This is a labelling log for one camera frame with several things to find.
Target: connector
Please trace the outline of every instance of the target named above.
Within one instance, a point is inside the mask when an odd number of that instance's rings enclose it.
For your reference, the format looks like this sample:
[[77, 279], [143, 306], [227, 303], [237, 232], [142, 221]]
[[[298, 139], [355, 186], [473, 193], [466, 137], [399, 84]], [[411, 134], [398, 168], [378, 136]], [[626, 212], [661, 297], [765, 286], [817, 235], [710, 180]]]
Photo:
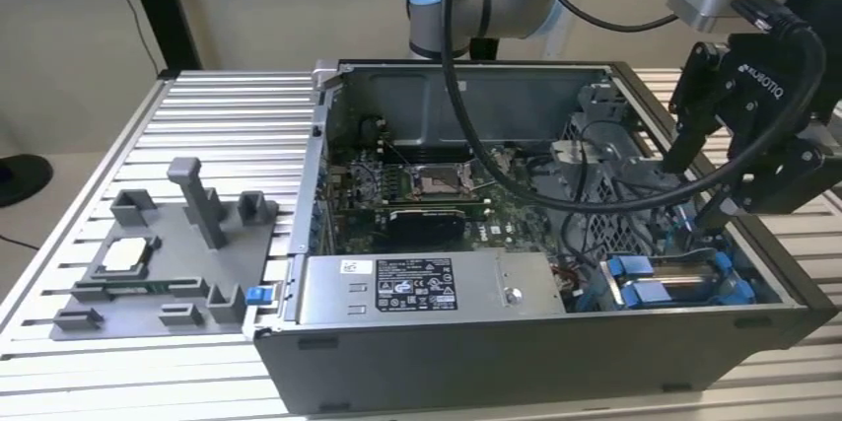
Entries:
[[777, 40], [788, 38], [796, 30], [809, 29], [809, 23], [778, 0], [734, 0], [732, 7], [758, 30]]

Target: gray mount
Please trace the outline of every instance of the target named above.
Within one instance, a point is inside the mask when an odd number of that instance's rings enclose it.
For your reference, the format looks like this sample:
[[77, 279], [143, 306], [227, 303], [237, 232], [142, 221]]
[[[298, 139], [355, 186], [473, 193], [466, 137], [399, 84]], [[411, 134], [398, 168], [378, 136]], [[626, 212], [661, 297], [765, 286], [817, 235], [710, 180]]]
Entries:
[[201, 168], [177, 158], [167, 171], [187, 205], [155, 204], [145, 189], [118, 194], [117, 223], [55, 315], [54, 340], [241, 332], [278, 204], [261, 191], [221, 202]]

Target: aluminum extrusion table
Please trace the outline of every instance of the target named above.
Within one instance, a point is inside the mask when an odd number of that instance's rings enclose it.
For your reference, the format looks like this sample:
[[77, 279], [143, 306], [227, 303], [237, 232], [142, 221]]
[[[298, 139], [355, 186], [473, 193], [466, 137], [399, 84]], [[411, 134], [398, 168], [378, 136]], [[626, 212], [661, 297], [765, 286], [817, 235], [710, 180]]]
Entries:
[[[678, 70], [638, 70], [665, 102]], [[261, 189], [281, 203], [265, 280], [286, 271], [293, 209], [313, 113], [310, 73], [187, 72], [159, 81], [0, 306], [0, 417], [39, 420], [287, 418], [251, 343], [239, 334], [55, 342], [67, 289], [113, 225], [125, 188], [174, 201], [166, 177], [177, 156], [202, 159], [205, 184], [223, 199]], [[728, 137], [708, 142], [716, 165]], [[842, 203], [826, 193], [793, 215], [764, 218], [842, 306]], [[250, 317], [261, 317], [251, 311]], [[842, 419], [842, 316], [789, 351], [757, 354], [702, 393], [593, 399], [373, 420]]]

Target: barcode sticker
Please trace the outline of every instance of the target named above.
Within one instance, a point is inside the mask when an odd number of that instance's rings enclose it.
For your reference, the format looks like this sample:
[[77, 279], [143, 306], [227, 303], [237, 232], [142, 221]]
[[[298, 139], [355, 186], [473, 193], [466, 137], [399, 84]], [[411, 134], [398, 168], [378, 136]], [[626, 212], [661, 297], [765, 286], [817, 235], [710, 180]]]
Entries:
[[343, 260], [339, 273], [353, 275], [370, 275], [374, 269], [374, 260]]

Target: cable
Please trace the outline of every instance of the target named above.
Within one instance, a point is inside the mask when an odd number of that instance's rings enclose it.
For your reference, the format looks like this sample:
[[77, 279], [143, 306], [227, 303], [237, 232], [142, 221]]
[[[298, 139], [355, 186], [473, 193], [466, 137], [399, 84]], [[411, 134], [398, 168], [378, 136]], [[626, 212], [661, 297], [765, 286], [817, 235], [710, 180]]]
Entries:
[[782, 112], [778, 115], [778, 118], [766, 128], [757, 140], [752, 142], [752, 145], [746, 147], [744, 153], [734, 157], [733, 160], [730, 160], [709, 175], [702, 176], [694, 181], [686, 182], [670, 191], [648, 197], [608, 203], [572, 202], [569, 200], [554, 199], [534, 192], [501, 171], [498, 164], [484, 147], [480, 135], [477, 134], [472, 118], [465, 108], [462, 94], [460, 92], [454, 64], [456, 61], [453, 57], [453, 1], [454, 0], [442, 0], [439, 26], [442, 33], [442, 74], [447, 95], [450, 96], [454, 114], [465, 134], [465, 139], [474, 150], [474, 155], [477, 156], [478, 161], [489, 171], [489, 174], [501, 186], [513, 194], [513, 196], [525, 202], [558, 211], [578, 212], [582, 214], [612, 214], [642, 211], [656, 207], [677, 204], [694, 194], [737, 177], [746, 167], [756, 163], [756, 160], [761, 157], [761, 155], [764, 155], [769, 148], [778, 142], [781, 135], [789, 132], [793, 129], [794, 124], [798, 123], [804, 112], [809, 108], [813, 93], [816, 92], [821, 83], [821, 78], [824, 77], [825, 48], [818, 36], [805, 25], [789, 28], [786, 39], [793, 42], [793, 46], [800, 46], [800, 48], [794, 49], [802, 56], [802, 65], [798, 68], [798, 76], [793, 82], [794, 86], [788, 97], [786, 106], [781, 108]]
[[[589, 179], [589, 155], [585, 152], [585, 147], [580, 147], [580, 154], [581, 154], [581, 157], [582, 157], [582, 159], [581, 159], [581, 162], [582, 162], [581, 169], [582, 170], [580, 171], [580, 181], [577, 182], [577, 191], [574, 193], [574, 202], [580, 202], [585, 198], [585, 186], [586, 186], [588, 179]], [[562, 245], [565, 246], [568, 251], [572, 253], [574, 258], [577, 258], [577, 261], [580, 261], [581, 263], [585, 263], [592, 268], [597, 268], [597, 264], [594, 263], [594, 261], [585, 255], [584, 252], [581, 252], [580, 250], [577, 250], [574, 248], [573, 244], [568, 240], [568, 231], [570, 229], [570, 223], [574, 220], [574, 215], [576, 215], [576, 213], [573, 213], [573, 212], [568, 213], [568, 215], [565, 216], [565, 220], [562, 221], [562, 228], [561, 228]], [[586, 227], [585, 233], [584, 233], [584, 236], [582, 236], [582, 248], [585, 248], [585, 246], [586, 246], [588, 232], [589, 232], [589, 228]]]
[[[622, 199], [622, 189], [620, 189], [620, 184], [617, 183], [617, 179], [610, 179], [610, 187], [614, 190], [614, 194], [617, 195], [617, 200]], [[658, 247], [653, 240], [641, 232], [641, 230], [634, 225], [634, 220], [628, 213], [618, 214], [620, 218], [626, 221], [626, 226], [629, 227], [629, 231], [632, 234], [638, 237], [638, 239], [649, 246], [649, 251], [653, 255], [658, 254]]]
[[594, 17], [585, 10], [577, 7], [570, 0], [558, 0], [558, 1], [562, 3], [565, 8], [568, 8], [568, 10], [570, 10], [574, 13], [574, 15], [580, 17], [582, 20], [585, 20], [589, 24], [602, 29], [612, 30], [613, 32], [620, 32], [622, 34], [637, 34], [640, 32], [656, 30], [660, 27], [664, 27], [665, 25], [672, 24], [673, 22], [680, 20], [676, 14], [670, 14], [665, 18], [658, 19], [654, 22], [650, 22], [644, 25], [620, 25], [612, 22], [606, 22], [605, 20]]
[[42, 248], [39, 246], [34, 246], [33, 244], [27, 244], [26, 242], [16, 241], [15, 239], [10, 239], [8, 237], [0, 235], [0, 241], [8, 242], [10, 244], [15, 244], [16, 246], [24, 246], [26, 248], [31, 248], [35, 251], [39, 251]]
[[141, 18], [138, 16], [138, 10], [135, 8], [135, 5], [133, 4], [133, 0], [127, 0], [127, 4], [130, 5], [130, 9], [133, 9], [133, 17], [135, 18], [135, 28], [138, 29], [138, 35], [141, 37], [141, 43], [143, 44], [143, 49], [146, 50], [146, 56], [149, 56], [149, 61], [153, 63], [155, 76], [158, 76], [158, 72], [161, 71], [161, 68], [158, 67], [158, 61], [155, 61], [153, 52], [149, 49], [149, 44], [146, 43], [146, 37], [143, 36], [143, 29], [141, 28]]

